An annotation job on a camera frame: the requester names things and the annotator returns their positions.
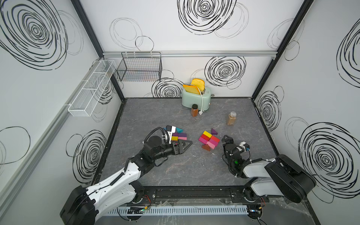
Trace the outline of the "magenta block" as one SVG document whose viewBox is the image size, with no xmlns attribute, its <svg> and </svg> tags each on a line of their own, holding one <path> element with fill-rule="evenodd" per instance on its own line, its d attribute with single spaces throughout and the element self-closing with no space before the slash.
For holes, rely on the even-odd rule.
<svg viewBox="0 0 360 225">
<path fill-rule="evenodd" d="M 206 139 L 204 139 L 202 137 L 200 137 L 198 140 L 203 144 L 207 144 L 207 142 L 208 142 Z"/>
<path fill-rule="evenodd" d="M 214 146 L 218 145 L 218 142 L 216 142 L 215 140 L 212 140 L 212 139 L 210 139 L 208 142 L 211 143 Z"/>
</svg>

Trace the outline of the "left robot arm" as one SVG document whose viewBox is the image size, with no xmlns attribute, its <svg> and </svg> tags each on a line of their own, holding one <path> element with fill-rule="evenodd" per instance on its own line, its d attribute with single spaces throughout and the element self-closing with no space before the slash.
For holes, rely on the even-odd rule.
<svg viewBox="0 0 360 225">
<path fill-rule="evenodd" d="M 60 211 L 63 224 L 93 225 L 121 205 L 141 202 L 144 187 L 138 180 L 156 167 L 156 160 L 181 155 L 192 144 L 189 140 L 172 142 L 165 129 L 153 129 L 144 139 L 142 149 L 128 158 L 121 170 L 92 186 L 73 189 Z"/>
</svg>

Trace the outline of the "purple triangle block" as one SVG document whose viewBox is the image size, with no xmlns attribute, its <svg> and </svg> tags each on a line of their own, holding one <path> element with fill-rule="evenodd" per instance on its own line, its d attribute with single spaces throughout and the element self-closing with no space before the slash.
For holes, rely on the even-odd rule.
<svg viewBox="0 0 360 225">
<path fill-rule="evenodd" d="M 211 129 L 211 134 L 212 134 L 212 135 L 218 135 L 218 132 L 217 132 L 215 129 L 212 128 L 212 129 Z"/>
</svg>

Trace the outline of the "teal triangle block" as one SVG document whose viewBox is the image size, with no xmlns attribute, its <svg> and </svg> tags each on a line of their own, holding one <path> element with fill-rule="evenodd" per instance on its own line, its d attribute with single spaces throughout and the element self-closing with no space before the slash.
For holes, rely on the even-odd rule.
<svg viewBox="0 0 360 225">
<path fill-rule="evenodd" d="M 176 128 L 176 132 L 177 132 L 177 133 L 182 133 L 182 132 L 183 132 L 183 129 L 177 127 L 177 128 Z"/>
</svg>

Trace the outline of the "red block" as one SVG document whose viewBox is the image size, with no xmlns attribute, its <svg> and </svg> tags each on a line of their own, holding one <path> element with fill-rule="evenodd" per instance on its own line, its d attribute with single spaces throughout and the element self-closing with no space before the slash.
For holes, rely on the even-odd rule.
<svg viewBox="0 0 360 225">
<path fill-rule="evenodd" d="M 205 134 L 202 134 L 202 135 L 201 135 L 201 138 L 204 139 L 204 140 L 206 140 L 206 141 L 209 141 L 209 140 L 210 140 L 210 137 L 208 137 L 208 136 L 205 135 Z"/>
<path fill-rule="evenodd" d="M 214 140 L 214 141 L 217 142 L 217 143 L 220 142 L 220 140 L 219 140 L 216 136 L 212 136 L 212 137 L 211 137 L 211 140 Z"/>
</svg>

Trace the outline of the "red block front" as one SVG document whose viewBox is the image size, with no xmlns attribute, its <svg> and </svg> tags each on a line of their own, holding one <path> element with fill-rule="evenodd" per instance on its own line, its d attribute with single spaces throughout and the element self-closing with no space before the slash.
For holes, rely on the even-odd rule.
<svg viewBox="0 0 360 225">
<path fill-rule="evenodd" d="M 216 136 L 212 136 L 212 137 L 211 137 L 211 140 L 214 140 L 214 141 L 217 142 L 217 143 L 220 142 L 220 140 L 219 140 Z"/>
</svg>

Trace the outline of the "light pink block front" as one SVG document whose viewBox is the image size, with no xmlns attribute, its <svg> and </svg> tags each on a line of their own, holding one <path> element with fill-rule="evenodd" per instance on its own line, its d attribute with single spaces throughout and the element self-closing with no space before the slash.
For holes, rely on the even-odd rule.
<svg viewBox="0 0 360 225">
<path fill-rule="evenodd" d="M 211 143 L 211 142 L 207 142 L 207 145 L 213 150 L 216 148 L 216 145 Z"/>
</svg>

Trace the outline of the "brown triangle block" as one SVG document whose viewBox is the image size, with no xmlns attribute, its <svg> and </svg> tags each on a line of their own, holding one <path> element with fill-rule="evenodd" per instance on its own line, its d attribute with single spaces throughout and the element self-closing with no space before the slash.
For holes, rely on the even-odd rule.
<svg viewBox="0 0 360 225">
<path fill-rule="evenodd" d="M 209 151 L 209 152 L 211 151 L 210 146 L 209 146 L 209 145 L 207 145 L 207 144 L 202 145 L 202 148 L 203 148 L 204 150 Z"/>
</svg>

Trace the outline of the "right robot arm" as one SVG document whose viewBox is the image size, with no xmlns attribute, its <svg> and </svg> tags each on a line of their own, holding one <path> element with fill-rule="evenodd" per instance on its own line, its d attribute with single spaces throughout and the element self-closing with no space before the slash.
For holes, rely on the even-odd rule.
<svg viewBox="0 0 360 225">
<path fill-rule="evenodd" d="M 248 202 L 264 196 L 280 196 L 300 203 L 317 184 L 314 176 L 284 154 L 273 159 L 244 159 L 242 154 L 250 152 L 248 143 L 236 145 L 228 135 L 221 142 L 229 172 L 236 178 L 249 179 L 241 191 Z"/>
</svg>

